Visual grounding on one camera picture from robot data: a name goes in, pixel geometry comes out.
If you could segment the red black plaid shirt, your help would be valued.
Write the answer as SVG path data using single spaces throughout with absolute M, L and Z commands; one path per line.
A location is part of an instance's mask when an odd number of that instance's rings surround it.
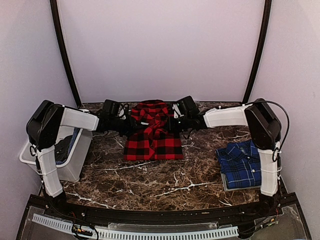
M 130 134 L 125 143 L 126 161 L 182 160 L 182 141 L 178 132 L 170 132 L 166 124 L 173 116 L 162 100 L 145 100 L 131 109 L 131 116 L 142 129 Z

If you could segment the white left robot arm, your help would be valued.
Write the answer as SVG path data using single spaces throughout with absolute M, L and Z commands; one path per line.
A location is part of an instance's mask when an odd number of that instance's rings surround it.
M 61 181 L 77 182 L 93 132 L 130 134 L 136 120 L 120 103 L 106 100 L 93 113 L 44 100 L 26 125 L 30 153 L 45 193 L 52 198 L 64 195 Z

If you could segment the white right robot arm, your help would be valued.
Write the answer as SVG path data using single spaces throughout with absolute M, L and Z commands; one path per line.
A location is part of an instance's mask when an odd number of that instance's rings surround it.
M 280 104 L 263 98 L 238 106 L 214 107 L 200 111 L 191 96 L 172 105 L 173 116 L 166 130 L 182 133 L 219 127 L 246 127 L 249 140 L 231 142 L 216 150 L 226 190 L 259 188 L 264 196 L 273 197 L 279 188 L 281 160 L 285 138 L 282 124 L 271 105 Z

